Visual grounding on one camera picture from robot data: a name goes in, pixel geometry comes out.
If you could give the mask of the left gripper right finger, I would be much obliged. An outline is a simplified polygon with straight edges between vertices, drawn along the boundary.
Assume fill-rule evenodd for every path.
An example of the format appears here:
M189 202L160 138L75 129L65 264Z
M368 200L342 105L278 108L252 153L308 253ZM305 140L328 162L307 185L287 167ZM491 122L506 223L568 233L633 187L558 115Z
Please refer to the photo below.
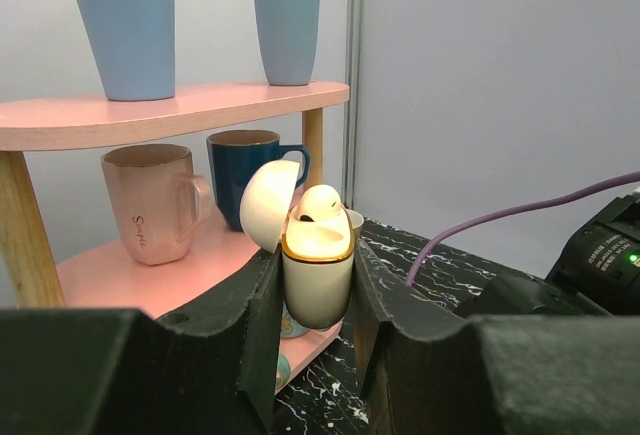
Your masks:
M355 359L373 433L638 432L637 318L462 319L391 279L359 242Z

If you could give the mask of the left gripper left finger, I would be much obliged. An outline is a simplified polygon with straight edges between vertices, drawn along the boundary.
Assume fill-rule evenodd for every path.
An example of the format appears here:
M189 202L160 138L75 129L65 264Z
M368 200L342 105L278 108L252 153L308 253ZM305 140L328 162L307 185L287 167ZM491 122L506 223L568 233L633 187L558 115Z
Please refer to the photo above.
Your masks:
M266 434L273 418L282 263L257 252L152 319L137 309L1 314L5 434Z

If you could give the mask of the white earbud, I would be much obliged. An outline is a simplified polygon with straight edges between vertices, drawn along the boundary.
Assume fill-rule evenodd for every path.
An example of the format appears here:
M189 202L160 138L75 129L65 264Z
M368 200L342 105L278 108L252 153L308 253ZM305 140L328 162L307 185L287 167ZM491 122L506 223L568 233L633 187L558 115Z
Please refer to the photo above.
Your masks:
M304 192L295 209L300 221L319 222L337 217L342 209L338 191L330 185L314 185Z

